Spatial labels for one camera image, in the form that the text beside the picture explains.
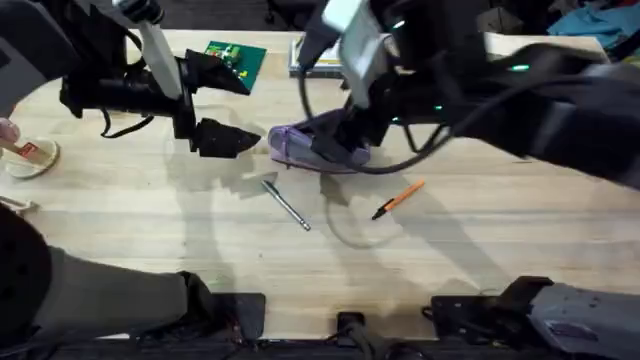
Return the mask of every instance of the orange pen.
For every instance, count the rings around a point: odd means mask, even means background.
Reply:
[[[382,205],[376,214],[373,215],[371,220],[379,219],[382,215],[386,214],[388,211],[391,211],[394,207],[400,205],[401,202],[405,201],[409,196],[413,195],[416,191],[418,191],[422,186],[424,186],[424,180],[420,180],[417,183],[411,185],[407,190],[405,190],[402,194],[396,196],[395,198],[387,201],[384,205]]]

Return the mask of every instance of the pen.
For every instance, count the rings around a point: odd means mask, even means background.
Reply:
[[[276,189],[275,186],[273,186],[272,183],[270,183],[267,180],[262,180],[262,186],[264,186],[267,192],[271,194],[271,196],[273,196],[273,198],[276,199],[276,201],[280,203],[280,205],[282,205],[282,207],[285,210],[287,210],[287,212],[294,219],[296,219],[298,224],[300,224],[300,226],[302,226],[303,229],[307,231],[311,230],[311,226],[309,226],[309,224],[307,224],[307,222],[302,218],[302,216],[300,216],[300,214],[298,214],[298,212],[295,211],[294,208],[292,208],[291,205],[289,205],[289,203],[284,198],[282,198],[282,196],[280,196],[280,192],[278,191],[278,189]]]
[[[377,220],[382,215],[386,214],[388,211],[391,211],[394,207],[400,205],[405,199],[409,196],[413,195],[416,191],[418,191],[422,186],[424,186],[424,180],[420,180],[417,183],[411,185],[407,190],[405,190],[402,194],[396,196],[395,198],[387,201],[384,205],[382,205],[378,211],[376,211],[375,215],[371,218],[371,220]]]

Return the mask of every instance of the green circuit board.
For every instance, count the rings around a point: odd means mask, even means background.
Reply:
[[[205,54],[218,56],[235,70],[249,91],[256,83],[266,53],[266,49],[218,41],[209,42],[205,50]]]

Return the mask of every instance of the cable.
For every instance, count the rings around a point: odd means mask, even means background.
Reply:
[[[339,162],[347,166],[349,169],[354,170],[356,172],[370,174],[370,175],[385,175],[391,174],[398,171],[405,170],[411,166],[416,165],[422,160],[428,158],[433,155],[436,151],[440,150],[444,145],[453,140],[454,137],[461,135],[466,132],[466,130],[476,123],[479,120],[482,120],[488,113],[495,110],[498,106],[503,104],[504,102],[511,100],[512,98],[521,95],[527,91],[531,91],[537,88],[551,86],[551,85],[570,85],[570,84],[591,84],[591,83],[614,83],[614,84],[627,84],[626,82],[620,80],[614,80],[609,78],[597,78],[590,77],[585,75],[567,75],[567,76],[559,76],[551,79],[545,79],[540,81],[535,81],[529,84],[525,84],[522,86],[518,86],[515,88],[511,88],[506,90],[495,97],[491,98],[489,101],[480,105],[476,108],[471,114],[469,114],[465,119],[455,124],[449,132],[440,139],[440,141],[435,142],[431,147],[424,149],[424,151],[420,152],[416,156],[401,162],[399,164],[395,164],[388,167],[379,167],[372,168],[367,166],[362,166],[355,164],[351,161],[351,155],[348,151],[341,146],[335,146],[333,153],[330,154],[337,158]],[[307,121],[310,123],[311,129],[314,131],[315,135],[319,137],[322,141],[326,143],[336,144],[334,139],[330,136],[322,132],[318,129],[314,124],[312,124],[313,112],[311,111],[311,106],[309,105],[309,99],[307,95],[307,87],[306,87],[306,72],[301,71],[298,76],[298,87],[300,90],[300,98],[302,101],[302,107],[304,109],[305,115],[307,117]]]
[[[142,129],[143,127],[149,125],[154,119],[153,115],[149,115],[146,118],[144,118],[144,120],[140,121],[139,123],[137,123],[137,124],[135,124],[133,126],[130,126],[130,127],[126,128],[126,129],[122,129],[122,130],[116,132],[115,134],[107,135],[109,130],[111,130],[111,116],[109,115],[109,112],[105,108],[100,108],[100,111],[102,112],[102,115],[104,116],[104,130],[102,131],[102,134],[100,134],[100,136],[102,136],[105,139],[117,139],[117,138],[122,137],[124,135],[130,134],[130,133],[132,133],[134,131],[138,131],[138,130]]]

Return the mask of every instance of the wooden table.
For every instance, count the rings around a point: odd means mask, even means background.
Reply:
[[[263,135],[302,118],[286,71],[296,34],[166,34],[179,55],[188,47],[202,51],[213,39],[269,50],[252,96],[200,90],[199,117]],[[538,40],[492,37],[492,52]],[[571,41],[599,49],[593,39]],[[342,105],[338,86],[310,81],[315,112]],[[31,181],[3,175],[2,193],[39,203],[29,220],[71,254],[151,272],[194,271],[215,291],[265,293],[268,337],[325,336],[341,310],[364,311],[386,335],[430,336],[419,309],[432,295],[496,293],[526,274],[640,294],[640,196],[606,181],[473,140],[456,140],[404,173],[378,177],[286,170],[269,159],[264,142],[237,160],[201,159],[172,138],[168,119],[102,139],[100,113],[73,118],[58,89],[56,82],[32,94],[13,120],[24,134],[58,141],[61,161]],[[114,115],[114,128],[137,120]],[[393,130],[375,163],[408,155]],[[265,177],[277,177],[311,232],[262,190]],[[419,179],[423,190],[370,220]]]

